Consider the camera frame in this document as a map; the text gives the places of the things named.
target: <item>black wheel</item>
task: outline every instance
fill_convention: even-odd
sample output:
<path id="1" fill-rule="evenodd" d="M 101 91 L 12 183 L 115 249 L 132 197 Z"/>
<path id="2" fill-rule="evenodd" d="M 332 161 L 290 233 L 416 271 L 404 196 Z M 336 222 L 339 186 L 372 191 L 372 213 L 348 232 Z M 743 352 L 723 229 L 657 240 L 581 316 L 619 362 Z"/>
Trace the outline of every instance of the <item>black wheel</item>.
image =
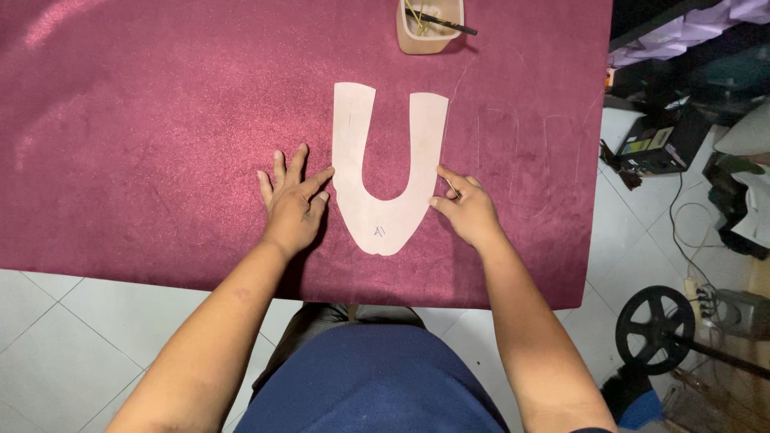
<path id="1" fill-rule="evenodd" d="M 664 297 L 675 303 L 675 309 L 668 315 L 663 308 Z M 634 313 L 644 304 L 650 307 L 650 319 L 647 323 L 631 321 Z M 640 290 L 623 307 L 615 327 L 615 345 L 626 364 L 638 366 L 651 376 L 665 374 L 676 368 L 690 351 L 688 347 L 667 338 L 673 333 L 692 340 L 695 335 L 692 307 L 687 298 L 678 291 L 666 286 L 650 286 Z M 629 334 L 644 338 L 644 346 L 635 356 L 631 354 L 628 346 Z M 651 364 L 661 349 L 665 352 L 665 359 Z"/>

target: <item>tool in hand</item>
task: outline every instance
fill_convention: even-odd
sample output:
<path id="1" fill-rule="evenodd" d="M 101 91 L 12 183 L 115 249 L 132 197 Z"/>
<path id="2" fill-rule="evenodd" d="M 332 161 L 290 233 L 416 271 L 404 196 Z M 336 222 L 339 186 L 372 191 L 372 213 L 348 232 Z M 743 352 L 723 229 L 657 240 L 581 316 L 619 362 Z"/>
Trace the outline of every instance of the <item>tool in hand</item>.
<path id="1" fill-rule="evenodd" d="M 413 14 L 413 11 L 411 11 L 409 8 L 406 8 L 406 11 L 407 11 L 407 16 Z M 475 36 L 478 33 L 478 31 L 473 30 L 470 27 L 466 27 L 464 25 L 457 24 L 452 21 L 447 21 L 446 19 L 437 18 L 432 15 L 425 15 L 424 13 L 420 13 L 420 19 L 423 19 L 428 22 L 435 22 L 438 25 L 443 25 L 444 27 L 449 27 L 450 29 L 459 30 L 460 32 L 465 32 L 473 36 Z"/>
<path id="2" fill-rule="evenodd" d="M 454 191 L 454 195 L 455 195 L 455 196 L 457 196 L 457 198 L 458 198 L 458 199 L 461 199 L 461 198 L 463 198 L 463 197 L 460 195 L 460 193 L 458 193 L 458 192 L 457 192 L 457 190 L 456 190 L 456 189 L 454 189 L 454 186 L 452 186 L 452 182 L 450 182 L 450 181 L 449 181 L 449 179 L 445 179 L 445 180 L 447 181 L 447 183 L 449 183 L 449 187 L 452 189 L 452 191 Z"/>

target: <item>left hand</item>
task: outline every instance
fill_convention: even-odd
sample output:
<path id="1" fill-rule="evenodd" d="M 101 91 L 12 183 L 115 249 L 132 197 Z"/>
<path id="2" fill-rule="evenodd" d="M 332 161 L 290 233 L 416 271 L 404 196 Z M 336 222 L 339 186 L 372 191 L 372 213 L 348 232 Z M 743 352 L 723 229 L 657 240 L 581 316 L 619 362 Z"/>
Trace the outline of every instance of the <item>left hand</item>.
<path id="1" fill-rule="evenodd" d="M 326 191 L 316 192 L 334 174 L 334 167 L 328 167 L 301 182 L 307 151 L 307 144 L 300 144 L 288 170 L 283 153 L 275 151 L 275 186 L 270 184 L 267 173 L 257 172 L 259 190 L 267 208 L 267 222 L 259 243 L 277 247 L 286 260 L 291 260 L 316 238 L 321 216 L 329 201 Z"/>

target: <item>electrical cable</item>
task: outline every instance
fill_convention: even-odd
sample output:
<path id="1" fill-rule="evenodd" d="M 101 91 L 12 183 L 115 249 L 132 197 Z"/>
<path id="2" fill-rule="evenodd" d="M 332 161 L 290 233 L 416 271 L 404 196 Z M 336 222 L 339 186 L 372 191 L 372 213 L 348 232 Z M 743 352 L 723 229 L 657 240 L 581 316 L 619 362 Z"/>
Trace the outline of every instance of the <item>electrical cable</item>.
<path id="1" fill-rule="evenodd" d="M 703 278 L 706 279 L 706 283 L 708 283 L 708 285 L 710 285 L 711 287 L 714 287 L 714 285 L 711 284 L 711 281 L 706 276 L 706 273 L 703 272 L 703 270 L 701 270 L 701 268 L 698 267 L 698 265 L 695 264 L 695 262 L 690 260 L 690 257 L 688 257 L 687 254 L 685 254 L 685 251 L 681 248 L 681 245 L 679 245 L 679 242 L 676 240 L 677 233 L 676 233 L 676 223 L 674 222 L 674 203 L 676 203 L 676 200 L 679 198 L 679 194 L 681 193 L 681 188 L 684 185 L 685 185 L 685 179 L 682 177 L 681 172 L 680 172 L 679 173 L 679 189 L 676 192 L 676 196 L 674 197 L 674 200 L 671 201 L 671 205 L 668 207 L 668 219 L 671 220 L 671 238 L 674 240 L 674 244 L 679 249 L 679 252 L 681 253 L 681 255 L 687 260 L 687 262 L 690 263 L 695 269 L 698 270 L 698 272 L 701 273 Z"/>

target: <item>right hand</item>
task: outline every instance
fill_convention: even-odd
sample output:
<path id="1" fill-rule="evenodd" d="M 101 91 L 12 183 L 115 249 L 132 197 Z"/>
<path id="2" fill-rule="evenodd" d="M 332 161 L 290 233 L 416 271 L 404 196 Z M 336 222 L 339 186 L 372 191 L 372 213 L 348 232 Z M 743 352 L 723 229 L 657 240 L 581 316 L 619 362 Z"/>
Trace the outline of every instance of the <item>right hand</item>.
<path id="1" fill-rule="evenodd" d="M 497 221 L 492 199 L 476 178 L 462 177 L 442 166 L 438 166 L 436 171 L 439 176 L 450 181 L 460 193 L 460 199 L 454 201 L 457 196 L 450 188 L 446 197 L 431 197 L 430 205 L 449 219 L 454 231 L 465 242 L 479 250 L 500 237 L 507 239 Z"/>

